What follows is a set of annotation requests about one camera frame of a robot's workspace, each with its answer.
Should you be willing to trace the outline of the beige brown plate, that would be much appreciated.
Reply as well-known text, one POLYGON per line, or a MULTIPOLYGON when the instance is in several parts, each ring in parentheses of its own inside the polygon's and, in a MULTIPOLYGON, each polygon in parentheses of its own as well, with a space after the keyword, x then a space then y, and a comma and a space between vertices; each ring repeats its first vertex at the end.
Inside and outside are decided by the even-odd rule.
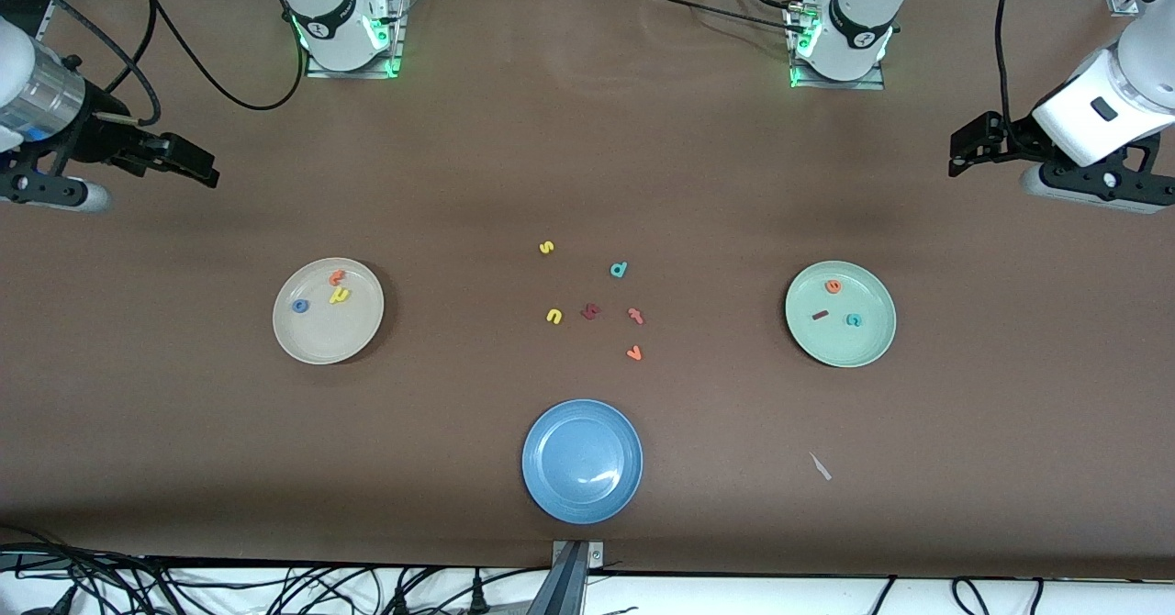
POLYGON ((271 308, 271 328, 278 346, 300 363, 344 363, 376 336, 385 310, 385 292, 368 266, 349 258, 324 258, 286 280, 271 308), (344 305, 329 305, 335 287, 328 278, 336 269, 347 272, 340 285, 352 292, 344 305), (290 309, 295 298, 309 301, 306 314, 290 309))

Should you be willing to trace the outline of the green plate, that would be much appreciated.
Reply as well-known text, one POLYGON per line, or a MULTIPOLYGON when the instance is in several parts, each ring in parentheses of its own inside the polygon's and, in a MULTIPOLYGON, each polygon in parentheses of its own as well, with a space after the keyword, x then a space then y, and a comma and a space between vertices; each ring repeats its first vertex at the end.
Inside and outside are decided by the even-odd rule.
POLYGON ((847 261, 820 261, 807 266, 790 281, 783 301, 783 319, 795 343, 818 363, 857 368, 875 363, 897 336, 897 306, 889 289, 870 270, 847 261), (840 293, 825 290, 827 279, 839 279, 840 293), (812 319, 817 310, 828 317, 812 319), (845 322, 860 314, 861 328, 845 322))

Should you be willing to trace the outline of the brown table cover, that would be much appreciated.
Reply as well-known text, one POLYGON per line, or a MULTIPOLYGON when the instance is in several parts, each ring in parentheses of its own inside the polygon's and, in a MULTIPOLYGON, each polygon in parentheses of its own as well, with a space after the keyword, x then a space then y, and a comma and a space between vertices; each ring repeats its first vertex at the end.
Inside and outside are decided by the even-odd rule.
POLYGON ((400 78, 253 113, 157 29, 160 129, 219 188, 72 163, 109 212, 0 203, 0 524, 125 554, 518 566, 595 537, 622 571, 1175 579, 1175 209, 1026 196, 1015 162, 948 178, 998 101, 995 1, 907 0, 873 93, 790 88, 766 28, 664 0, 422 0, 400 78), (300 363, 271 308, 324 258, 368 266, 385 317, 300 363), (820 261, 889 289, 875 363, 790 336, 820 261), (523 484, 568 400, 642 437, 593 526, 523 484))

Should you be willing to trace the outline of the blue plate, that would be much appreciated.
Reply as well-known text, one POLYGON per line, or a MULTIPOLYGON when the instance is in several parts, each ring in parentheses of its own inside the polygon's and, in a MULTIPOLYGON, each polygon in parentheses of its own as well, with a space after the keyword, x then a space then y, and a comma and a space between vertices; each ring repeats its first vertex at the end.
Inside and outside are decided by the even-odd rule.
POLYGON ((559 402, 530 427, 521 473, 540 510, 563 523, 593 526, 620 514, 638 493, 642 437, 606 402, 559 402))

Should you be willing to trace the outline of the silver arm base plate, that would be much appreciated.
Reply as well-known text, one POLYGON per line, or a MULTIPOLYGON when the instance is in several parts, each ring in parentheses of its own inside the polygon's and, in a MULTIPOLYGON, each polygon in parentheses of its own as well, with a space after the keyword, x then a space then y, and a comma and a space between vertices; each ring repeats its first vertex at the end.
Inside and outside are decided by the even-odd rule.
POLYGON ((788 33, 788 83, 792 88, 810 87, 840 91, 882 91, 884 72, 880 59, 877 59, 868 72, 855 80, 841 81, 827 78, 817 71, 810 56, 814 53, 819 38, 826 34, 822 28, 820 8, 810 0, 790 1, 781 11, 786 27, 798 27, 798 32, 788 33))
POLYGON ((309 56, 307 76, 385 80, 400 75, 410 0, 355 0, 352 15, 335 28, 298 19, 309 56))

